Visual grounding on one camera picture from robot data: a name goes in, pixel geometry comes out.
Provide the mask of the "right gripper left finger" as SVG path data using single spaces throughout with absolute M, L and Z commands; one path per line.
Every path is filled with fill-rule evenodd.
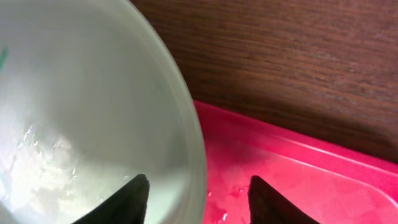
M 73 224 L 144 224 L 150 184 L 139 174 Z

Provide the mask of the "mint green plate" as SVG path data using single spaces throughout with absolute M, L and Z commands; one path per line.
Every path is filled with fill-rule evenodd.
M 205 147 L 175 61 L 128 0 L 1 2 L 1 222 L 74 223 L 133 178 L 146 223 L 201 223 Z

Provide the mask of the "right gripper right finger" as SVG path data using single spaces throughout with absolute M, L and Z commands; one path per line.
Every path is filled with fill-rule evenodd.
M 257 175 L 248 189 L 251 224 L 319 224 Z

